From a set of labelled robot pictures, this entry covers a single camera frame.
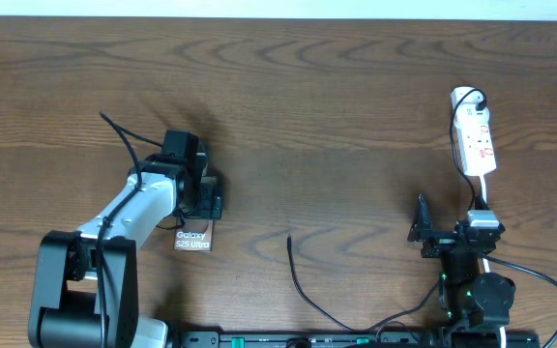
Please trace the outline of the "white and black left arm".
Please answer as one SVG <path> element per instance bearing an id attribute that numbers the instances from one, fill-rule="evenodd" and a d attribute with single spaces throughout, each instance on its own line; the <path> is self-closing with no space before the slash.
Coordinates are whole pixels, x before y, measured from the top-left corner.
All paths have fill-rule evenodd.
<path id="1" fill-rule="evenodd" d="M 176 347 L 160 319 L 142 317 L 137 253 L 169 216 L 210 223 L 222 213 L 217 178 L 202 152 L 154 154 L 132 169 L 122 191 L 73 232 L 41 240 L 28 340 L 33 347 Z"/>

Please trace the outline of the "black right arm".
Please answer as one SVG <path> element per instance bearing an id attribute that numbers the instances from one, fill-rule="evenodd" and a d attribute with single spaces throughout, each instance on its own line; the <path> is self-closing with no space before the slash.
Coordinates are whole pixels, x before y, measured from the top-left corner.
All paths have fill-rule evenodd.
<path id="1" fill-rule="evenodd" d="M 479 261 L 496 248 L 504 225 L 479 199 L 450 231 L 433 226 L 425 197 L 421 194 L 407 240 L 422 244 L 423 258 L 441 261 L 440 306 L 449 323 L 438 328 L 439 347 L 494 347 L 500 330 L 510 322 L 515 285 L 493 272 L 483 272 Z"/>

